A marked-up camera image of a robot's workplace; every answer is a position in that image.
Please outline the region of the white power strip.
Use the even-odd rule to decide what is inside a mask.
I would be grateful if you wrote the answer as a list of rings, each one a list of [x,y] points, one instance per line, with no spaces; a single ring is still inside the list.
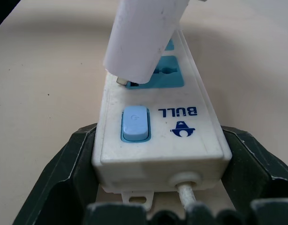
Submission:
[[[212,188],[232,157],[183,32],[176,30],[149,83],[106,75],[92,165],[125,203],[176,191],[185,208]]]

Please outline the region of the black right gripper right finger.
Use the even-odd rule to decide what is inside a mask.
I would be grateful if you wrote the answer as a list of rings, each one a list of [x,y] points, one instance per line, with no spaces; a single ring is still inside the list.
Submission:
[[[235,208],[219,225],[288,225],[288,166],[250,133],[222,127],[232,159],[222,184]]]

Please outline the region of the white charger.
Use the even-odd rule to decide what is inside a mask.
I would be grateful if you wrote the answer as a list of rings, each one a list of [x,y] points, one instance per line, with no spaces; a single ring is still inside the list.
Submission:
[[[120,79],[149,82],[190,0],[120,0],[103,66]]]

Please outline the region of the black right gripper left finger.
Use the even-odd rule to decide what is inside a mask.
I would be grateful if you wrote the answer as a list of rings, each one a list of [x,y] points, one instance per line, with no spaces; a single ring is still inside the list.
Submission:
[[[97,124],[74,132],[45,166],[13,225],[82,225],[99,181],[91,164]]]

